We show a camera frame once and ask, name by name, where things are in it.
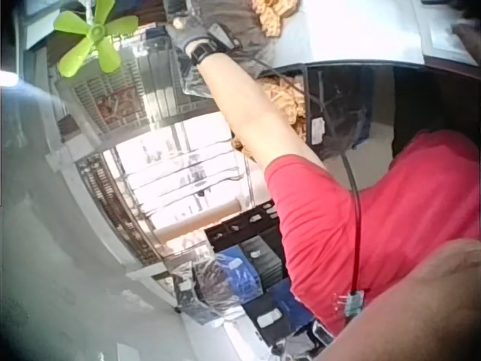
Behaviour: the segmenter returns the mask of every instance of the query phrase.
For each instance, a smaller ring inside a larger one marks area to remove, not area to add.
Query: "red shirt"
[[[352,280],[351,194],[299,156],[265,172],[277,206],[292,292],[334,335],[344,326],[336,295]],[[371,188],[361,191],[359,288],[369,303],[442,244],[479,238],[479,153],[463,135],[419,134]]]

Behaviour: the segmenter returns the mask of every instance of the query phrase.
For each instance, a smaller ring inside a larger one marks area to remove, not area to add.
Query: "fan blade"
[[[112,10],[113,4],[115,4],[115,0],[97,0],[97,4],[95,5],[95,15],[93,16],[95,24],[105,24],[105,20],[107,19],[110,10]]]
[[[60,32],[71,32],[73,34],[86,34],[89,26],[78,15],[71,11],[64,11],[55,19],[53,28]]]
[[[98,62],[100,62],[100,68],[106,72],[112,71],[120,67],[120,55],[113,47],[109,38],[103,38],[101,42],[96,44],[98,51]]]
[[[138,28],[138,18],[135,16],[121,17],[105,26],[109,35],[127,35],[133,33]]]
[[[75,45],[68,53],[66,53],[59,62],[59,71],[64,77],[73,77],[78,69],[82,66],[83,61],[89,54],[93,41],[89,38],[83,38],[80,43]]]

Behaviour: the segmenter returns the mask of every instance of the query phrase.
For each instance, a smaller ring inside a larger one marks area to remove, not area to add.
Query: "plastic bag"
[[[187,262],[172,271],[177,302],[200,324],[232,318],[245,295],[260,296],[262,288],[240,258],[217,254],[205,261]]]
[[[229,28],[243,45],[229,56],[252,77],[259,76],[265,69],[252,61],[250,56],[267,64],[272,62],[274,46],[262,32],[259,19],[247,0],[192,0],[192,10],[206,29],[214,23],[221,23]],[[197,68],[191,66],[190,59],[180,51],[177,52],[177,58],[185,94],[210,98],[210,91],[204,79]]]

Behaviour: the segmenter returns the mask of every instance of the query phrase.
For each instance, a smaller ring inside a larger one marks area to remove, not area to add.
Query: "gray glove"
[[[166,29],[171,36],[172,43],[182,51],[186,51],[187,45],[193,41],[211,38],[199,19],[192,16],[186,18],[182,29],[176,29],[173,26],[166,26]]]

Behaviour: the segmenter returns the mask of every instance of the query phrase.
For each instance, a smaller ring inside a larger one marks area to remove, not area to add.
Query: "hand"
[[[182,25],[182,29],[176,29],[173,26],[167,26],[166,29],[171,36],[172,43],[190,56],[193,51],[193,47],[190,45],[207,42],[210,36],[196,17],[187,17]]]

